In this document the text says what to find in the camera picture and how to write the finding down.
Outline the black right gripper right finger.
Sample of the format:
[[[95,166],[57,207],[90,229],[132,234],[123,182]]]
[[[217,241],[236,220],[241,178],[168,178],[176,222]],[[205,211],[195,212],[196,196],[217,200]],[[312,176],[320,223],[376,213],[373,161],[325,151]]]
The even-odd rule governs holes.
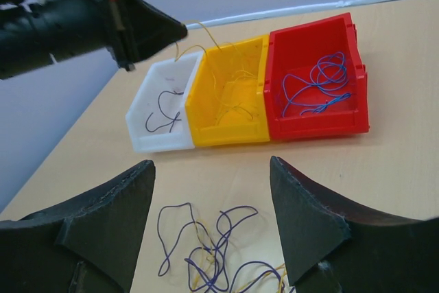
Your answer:
[[[437,292],[438,219],[372,209],[270,160],[287,277],[297,292]]]

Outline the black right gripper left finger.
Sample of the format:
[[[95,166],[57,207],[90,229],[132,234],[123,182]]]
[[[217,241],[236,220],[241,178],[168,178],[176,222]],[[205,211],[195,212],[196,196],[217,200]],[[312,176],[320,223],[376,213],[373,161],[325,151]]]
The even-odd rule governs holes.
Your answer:
[[[20,220],[1,221],[2,292],[129,292],[152,201],[155,165]]]

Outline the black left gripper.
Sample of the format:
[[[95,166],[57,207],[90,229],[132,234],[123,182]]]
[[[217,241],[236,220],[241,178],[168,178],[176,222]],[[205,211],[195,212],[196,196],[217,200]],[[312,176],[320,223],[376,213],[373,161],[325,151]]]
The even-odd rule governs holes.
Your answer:
[[[144,0],[1,0],[1,79],[101,48],[132,71],[187,34]]]

